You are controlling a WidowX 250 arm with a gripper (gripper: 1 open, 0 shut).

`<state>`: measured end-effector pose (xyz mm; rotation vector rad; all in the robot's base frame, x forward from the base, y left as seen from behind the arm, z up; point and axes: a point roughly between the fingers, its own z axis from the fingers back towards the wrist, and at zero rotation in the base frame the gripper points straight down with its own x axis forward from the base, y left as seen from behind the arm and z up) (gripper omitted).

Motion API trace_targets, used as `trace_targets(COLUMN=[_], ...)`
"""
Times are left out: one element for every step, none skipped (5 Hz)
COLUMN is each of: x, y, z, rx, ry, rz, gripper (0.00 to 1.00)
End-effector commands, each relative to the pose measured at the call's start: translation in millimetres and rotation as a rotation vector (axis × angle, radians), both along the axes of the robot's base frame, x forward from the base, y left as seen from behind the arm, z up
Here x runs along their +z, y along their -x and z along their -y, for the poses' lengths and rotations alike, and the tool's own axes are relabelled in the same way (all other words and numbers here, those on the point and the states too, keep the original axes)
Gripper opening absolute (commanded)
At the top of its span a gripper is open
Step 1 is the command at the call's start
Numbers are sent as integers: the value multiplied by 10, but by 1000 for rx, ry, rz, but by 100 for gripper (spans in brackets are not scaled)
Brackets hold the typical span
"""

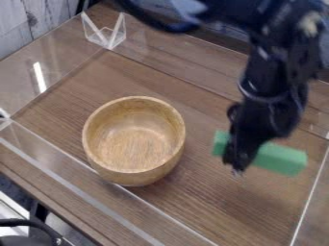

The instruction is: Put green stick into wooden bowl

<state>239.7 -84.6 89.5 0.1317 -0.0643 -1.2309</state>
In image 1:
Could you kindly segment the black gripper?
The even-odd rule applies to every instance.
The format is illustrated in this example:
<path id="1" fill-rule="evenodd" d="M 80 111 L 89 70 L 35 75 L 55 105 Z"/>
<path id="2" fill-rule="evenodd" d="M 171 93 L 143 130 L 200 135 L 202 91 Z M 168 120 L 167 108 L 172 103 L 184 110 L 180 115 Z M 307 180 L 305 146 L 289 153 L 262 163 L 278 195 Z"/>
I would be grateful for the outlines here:
<path id="1" fill-rule="evenodd" d="M 227 110 L 229 140 L 222 162 L 242 175 L 262 144 L 294 131 L 309 100 L 309 81 L 324 67 L 324 31 L 295 29 L 275 42 L 251 39 L 246 70 L 238 83 L 243 101 Z"/>

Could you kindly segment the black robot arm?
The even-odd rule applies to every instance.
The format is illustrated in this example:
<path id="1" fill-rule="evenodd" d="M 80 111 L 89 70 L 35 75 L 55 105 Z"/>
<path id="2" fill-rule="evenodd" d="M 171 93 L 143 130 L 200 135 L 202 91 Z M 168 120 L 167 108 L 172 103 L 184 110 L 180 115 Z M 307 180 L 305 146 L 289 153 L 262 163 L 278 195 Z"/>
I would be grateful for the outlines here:
<path id="1" fill-rule="evenodd" d="M 229 139 L 222 162 L 246 171 L 259 149 L 286 138 L 301 122 L 309 101 L 309 82 L 324 68 L 321 38 L 326 0 L 170 0 L 179 22 L 164 22 L 131 0 L 119 6 L 152 29 L 186 34 L 211 22 L 242 29 L 250 54 L 238 82 L 243 100 L 227 110 Z"/>

